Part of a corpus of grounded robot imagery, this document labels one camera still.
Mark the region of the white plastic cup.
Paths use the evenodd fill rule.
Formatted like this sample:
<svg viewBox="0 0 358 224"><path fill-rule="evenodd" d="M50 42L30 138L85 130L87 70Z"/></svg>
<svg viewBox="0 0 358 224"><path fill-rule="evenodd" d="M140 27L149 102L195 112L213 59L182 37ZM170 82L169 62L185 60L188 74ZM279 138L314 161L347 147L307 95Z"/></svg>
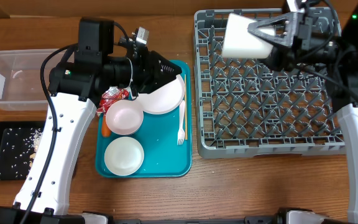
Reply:
<svg viewBox="0 0 358 224"><path fill-rule="evenodd" d="M255 20L248 17L230 13L221 55L224 58L267 58L273 48L272 44L250 34L247 30L249 24Z"/></svg>

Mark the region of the pink bowl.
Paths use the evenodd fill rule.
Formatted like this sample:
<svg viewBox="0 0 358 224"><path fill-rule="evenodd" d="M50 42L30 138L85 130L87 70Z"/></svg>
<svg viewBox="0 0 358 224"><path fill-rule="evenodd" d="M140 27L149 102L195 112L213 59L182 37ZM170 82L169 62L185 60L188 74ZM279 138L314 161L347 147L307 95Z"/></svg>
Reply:
<svg viewBox="0 0 358 224"><path fill-rule="evenodd" d="M119 100L106 113L107 127L115 134L130 135L142 125L144 112L136 101Z"/></svg>

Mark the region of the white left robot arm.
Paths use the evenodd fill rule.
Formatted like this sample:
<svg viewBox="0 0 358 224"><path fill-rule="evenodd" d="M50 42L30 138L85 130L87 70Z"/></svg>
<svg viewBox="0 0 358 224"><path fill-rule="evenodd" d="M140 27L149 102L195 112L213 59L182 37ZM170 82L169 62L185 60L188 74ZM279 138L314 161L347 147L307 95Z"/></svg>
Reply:
<svg viewBox="0 0 358 224"><path fill-rule="evenodd" d="M174 81L181 68L146 46L147 33L137 30L114 57L118 23L82 18L78 41L58 49L62 59L40 81L48 102L47 119L29 174L11 207L0 207L0 223L112 223L96 212L68 213L73 171L102 95L112 86L152 93Z"/></svg>

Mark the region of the light green bowl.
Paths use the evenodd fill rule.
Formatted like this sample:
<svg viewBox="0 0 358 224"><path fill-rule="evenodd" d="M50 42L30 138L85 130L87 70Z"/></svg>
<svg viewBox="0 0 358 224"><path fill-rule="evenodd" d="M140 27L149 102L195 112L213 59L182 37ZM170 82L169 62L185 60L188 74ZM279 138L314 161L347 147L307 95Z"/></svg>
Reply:
<svg viewBox="0 0 358 224"><path fill-rule="evenodd" d="M144 150L140 142L130 137L113 140L104 153L107 169L117 176L134 174L144 161Z"/></svg>

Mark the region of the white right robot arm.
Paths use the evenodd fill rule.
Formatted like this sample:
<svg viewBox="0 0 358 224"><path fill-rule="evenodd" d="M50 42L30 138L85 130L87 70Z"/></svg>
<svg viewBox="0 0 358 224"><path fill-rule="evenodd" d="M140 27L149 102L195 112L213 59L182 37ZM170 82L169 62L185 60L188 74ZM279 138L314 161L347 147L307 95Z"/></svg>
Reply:
<svg viewBox="0 0 358 224"><path fill-rule="evenodd" d="M262 61L271 70L296 69L317 76L314 67L326 66L326 91L346 145L350 197L347 217L358 223L358 4L345 27L333 14L327 34L313 31L314 1L296 1L295 11L249 24L254 37L273 49Z"/></svg>

